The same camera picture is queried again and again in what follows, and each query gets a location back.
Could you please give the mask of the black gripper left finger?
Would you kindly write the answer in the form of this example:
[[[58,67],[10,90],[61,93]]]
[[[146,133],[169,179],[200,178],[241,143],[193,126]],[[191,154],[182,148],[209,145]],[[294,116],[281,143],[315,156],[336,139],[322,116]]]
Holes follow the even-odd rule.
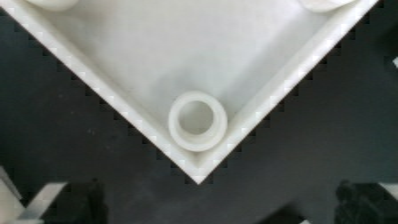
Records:
[[[33,224],[109,224],[104,184],[98,181],[49,183],[18,221]]]

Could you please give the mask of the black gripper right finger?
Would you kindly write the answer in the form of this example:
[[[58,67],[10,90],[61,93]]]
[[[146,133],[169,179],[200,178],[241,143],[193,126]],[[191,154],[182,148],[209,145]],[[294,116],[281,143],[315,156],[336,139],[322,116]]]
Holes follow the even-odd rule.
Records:
[[[351,182],[336,188],[333,224],[398,224],[398,182]]]

